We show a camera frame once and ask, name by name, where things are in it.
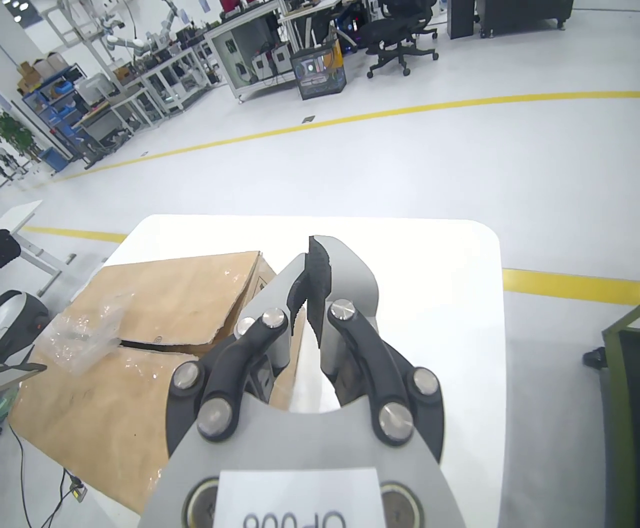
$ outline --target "metal pivot bolt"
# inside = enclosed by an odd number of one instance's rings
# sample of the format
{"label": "metal pivot bolt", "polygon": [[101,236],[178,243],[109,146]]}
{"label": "metal pivot bolt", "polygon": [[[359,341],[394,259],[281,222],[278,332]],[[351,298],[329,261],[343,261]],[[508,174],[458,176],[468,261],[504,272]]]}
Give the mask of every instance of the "metal pivot bolt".
{"label": "metal pivot bolt", "polygon": [[279,328],[284,323],[284,312],[279,308],[268,308],[262,314],[262,322],[269,328]]}
{"label": "metal pivot bolt", "polygon": [[212,398],[200,407],[198,430],[202,436],[211,439],[224,433],[231,423],[231,405],[224,398]]}
{"label": "metal pivot bolt", "polygon": [[244,317],[243,319],[240,319],[240,321],[236,323],[236,331],[238,332],[238,334],[244,335],[246,334],[246,331],[249,330],[249,328],[251,328],[251,325],[253,323],[255,323],[254,318]]}
{"label": "metal pivot bolt", "polygon": [[331,304],[329,308],[336,319],[348,321],[356,313],[356,307],[347,299],[338,299]]}
{"label": "metal pivot bolt", "polygon": [[382,432],[395,442],[405,442],[413,433],[411,411],[401,403],[392,401],[380,409],[378,414]]}
{"label": "metal pivot bolt", "polygon": [[438,392],[440,386],[436,375],[424,367],[418,367],[413,371],[413,384],[424,396],[432,396]]}
{"label": "metal pivot bolt", "polygon": [[183,363],[173,373],[173,386],[182,390],[193,387],[200,369],[194,362]]}

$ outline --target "shelving unit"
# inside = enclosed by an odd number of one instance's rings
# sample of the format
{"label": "shelving unit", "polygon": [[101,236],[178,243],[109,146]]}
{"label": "shelving unit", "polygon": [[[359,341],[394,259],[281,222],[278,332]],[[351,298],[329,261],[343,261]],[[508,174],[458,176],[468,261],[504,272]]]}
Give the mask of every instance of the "shelving unit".
{"label": "shelving unit", "polygon": [[[78,64],[74,64],[44,79],[40,86],[22,98],[24,103],[71,152],[74,160],[85,157],[86,149],[84,146],[93,141],[84,131],[72,128],[82,118],[82,114],[75,108],[73,100],[73,96],[77,93],[73,82],[81,78],[86,78],[86,75]],[[57,94],[58,96],[54,97],[52,91],[54,86],[60,82],[70,83],[71,87],[66,93]]]}

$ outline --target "clear plastic wrap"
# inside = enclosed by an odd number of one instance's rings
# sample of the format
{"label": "clear plastic wrap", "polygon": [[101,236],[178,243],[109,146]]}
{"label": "clear plastic wrap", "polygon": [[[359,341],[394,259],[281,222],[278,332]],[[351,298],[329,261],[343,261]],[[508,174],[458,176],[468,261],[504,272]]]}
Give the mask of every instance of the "clear plastic wrap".
{"label": "clear plastic wrap", "polygon": [[92,316],[56,316],[38,336],[38,349],[67,372],[84,374],[120,344],[120,323],[132,297],[127,293],[106,298]]}

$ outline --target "black cable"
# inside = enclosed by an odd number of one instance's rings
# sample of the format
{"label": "black cable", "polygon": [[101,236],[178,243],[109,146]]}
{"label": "black cable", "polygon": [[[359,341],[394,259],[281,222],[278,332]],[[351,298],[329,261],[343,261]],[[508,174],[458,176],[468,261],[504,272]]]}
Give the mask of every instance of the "black cable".
{"label": "black cable", "polygon": [[22,442],[20,441],[20,438],[18,438],[18,435],[15,434],[15,431],[13,430],[13,427],[11,427],[11,424],[9,424],[9,429],[11,429],[11,432],[13,433],[15,439],[18,441],[18,445],[20,446],[20,493],[22,494],[22,509],[24,510],[24,518],[27,520],[27,526],[29,526],[29,528],[33,528],[33,526],[31,526],[31,521],[29,521],[29,515],[27,514],[27,504],[24,500],[24,449],[22,448]]}
{"label": "black cable", "polygon": [[[24,500],[24,448],[22,446],[22,441],[20,440],[18,435],[15,434],[15,431],[13,430],[13,427],[11,427],[11,424],[9,424],[9,429],[11,430],[13,436],[18,441],[18,445],[20,446],[20,495],[22,496],[22,509],[24,511],[24,518],[27,521],[27,526],[29,528],[33,528],[33,526],[31,525],[31,521],[29,520],[29,514],[27,513],[27,503]],[[69,473],[66,469],[62,468],[62,478],[60,479],[60,486],[59,486],[60,500],[58,501],[58,504],[56,505],[56,508],[54,509],[54,511],[51,513],[51,515],[47,517],[47,520],[42,524],[40,528],[44,528],[47,522],[49,523],[48,528],[51,528],[53,517],[58,512],[60,507],[62,507],[63,500],[65,500],[77,488],[77,485],[75,485],[66,494],[64,495],[62,494],[62,486],[65,483],[66,475],[69,475],[69,478],[71,478],[72,481],[74,480],[71,473]]]}
{"label": "black cable", "polygon": [[72,490],[69,490],[64,495],[62,495],[62,494],[60,495],[60,501],[58,502],[58,505],[56,506],[56,509],[53,511],[53,513],[51,515],[49,515],[47,517],[47,520],[44,523],[42,523],[42,526],[40,528],[45,528],[45,524],[47,524],[47,522],[49,523],[49,526],[47,528],[51,528],[51,523],[53,522],[53,516],[58,512],[58,510],[62,506],[62,501],[65,500],[74,491],[75,491],[75,488],[72,489]]}
{"label": "black cable", "polygon": [[133,38],[138,38],[138,28],[136,27],[136,21],[133,18],[133,13],[131,12],[129,3],[125,2],[124,5],[127,7],[127,11],[129,12],[129,16],[131,17],[131,24],[133,24]]}
{"label": "black cable", "polygon": [[65,497],[66,497],[66,495],[65,496],[62,495],[62,486],[65,483],[65,477],[67,476],[67,474],[68,474],[67,470],[62,468],[62,478],[60,479],[60,487],[59,487],[60,500],[58,501],[58,503],[56,505],[56,509],[53,511],[53,513],[51,515],[49,515],[49,517],[47,517],[47,520],[42,524],[42,526],[40,528],[44,528],[44,525],[47,523],[47,521],[49,521],[49,528],[51,528],[51,523],[53,522],[54,515],[58,512],[60,507],[62,507],[62,501],[65,500]]}

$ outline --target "office chair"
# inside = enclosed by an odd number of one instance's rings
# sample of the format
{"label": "office chair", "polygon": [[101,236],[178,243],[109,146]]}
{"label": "office chair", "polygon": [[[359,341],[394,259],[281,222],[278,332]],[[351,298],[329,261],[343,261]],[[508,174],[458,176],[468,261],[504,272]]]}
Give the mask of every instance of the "office chair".
{"label": "office chair", "polygon": [[374,64],[367,72],[373,77],[373,70],[381,68],[389,61],[397,58],[402,65],[406,77],[411,70],[406,67],[405,55],[431,55],[438,60],[435,49],[418,49],[414,35],[431,34],[433,40],[438,38],[436,28],[426,29],[431,20],[431,7],[437,0],[382,0],[382,13],[385,18],[374,20],[360,29],[361,44],[367,46],[367,55],[377,55],[378,64]]}

